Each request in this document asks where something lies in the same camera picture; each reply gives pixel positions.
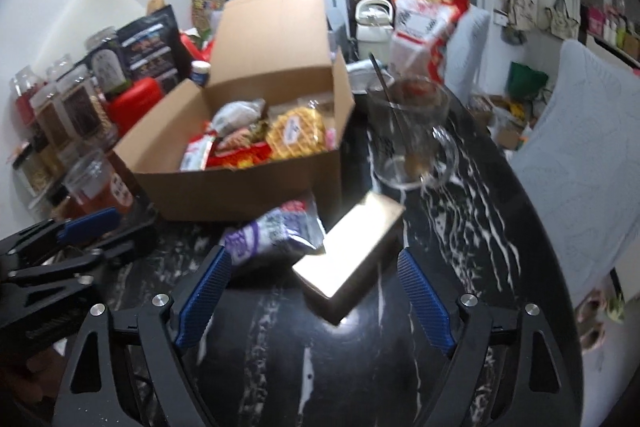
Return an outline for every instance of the marble tabletop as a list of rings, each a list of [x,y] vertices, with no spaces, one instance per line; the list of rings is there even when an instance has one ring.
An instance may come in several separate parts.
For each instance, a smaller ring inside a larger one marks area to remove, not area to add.
[[[370,188],[385,193],[406,206],[402,241],[414,255],[441,259],[466,291],[490,305],[538,304],[582,410],[574,314],[542,225],[508,163],[457,100],[447,128],[460,150],[450,182],[438,191],[402,192],[374,178],[366,118],[354,114],[342,144],[345,210]],[[228,225],[161,223],[158,247],[120,270],[108,305],[135,307],[170,292],[197,270]],[[218,424],[411,426],[446,359],[428,343],[395,263],[380,261],[360,297],[335,326],[311,311],[287,267],[232,281],[200,345],[184,359]],[[490,348],[468,425],[486,420],[496,359]]]

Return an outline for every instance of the chair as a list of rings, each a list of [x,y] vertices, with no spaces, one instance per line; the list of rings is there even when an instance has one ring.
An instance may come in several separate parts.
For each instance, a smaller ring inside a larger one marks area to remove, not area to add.
[[[480,65],[490,19],[489,12],[471,5],[447,43],[444,83],[463,105],[468,102]]]
[[[640,78],[566,41],[556,89],[511,167],[576,306],[638,233]]]

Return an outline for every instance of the silver bolt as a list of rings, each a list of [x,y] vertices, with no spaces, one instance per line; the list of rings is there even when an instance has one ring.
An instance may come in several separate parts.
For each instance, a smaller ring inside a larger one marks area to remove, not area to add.
[[[535,317],[536,315],[540,315],[540,308],[538,308],[535,304],[531,302],[526,306],[524,306],[524,311],[526,311],[532,317]]]
[[[465,293],[461,298],[460,302],[462,302],[466,307],[472,308],[476,304],[478,304],[478,297],[475,295],[471,295],[471,293]]]
[[[105,309],[106,308],[104,307],[104,304],[98,303],[91,306],[89,313],[91,313],[94,317],[99,317],[104,313]]]
[[[92,275],[81,275],[80,277],[78,277],[78,282],[85,285],[85,286],[89,286],[91,283],[94,282],[94,276]]]
[[[158,306],[160,308],[167,304],[167,302],[169,302],[169,295],[165,293],[159,293],[151,300],[151,302],[154,306]]]

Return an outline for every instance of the black food pouch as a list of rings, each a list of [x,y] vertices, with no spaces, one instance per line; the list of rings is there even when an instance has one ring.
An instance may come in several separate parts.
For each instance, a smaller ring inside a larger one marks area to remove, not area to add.
[[[191,75],[191,55],[180,41],[171,5],[136,19],[117,33],[134,82],[151,76],[168,93]]]

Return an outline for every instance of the white cutting board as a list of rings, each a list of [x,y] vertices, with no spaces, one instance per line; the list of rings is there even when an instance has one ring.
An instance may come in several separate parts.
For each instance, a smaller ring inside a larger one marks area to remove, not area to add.
[[[136,0],[71,0],[60,14],[33,64],[33,71],[44,77],[57,58],[69,53],[77,62],[86,55],[84,42],[98,31],[122,28],[146,15]]]

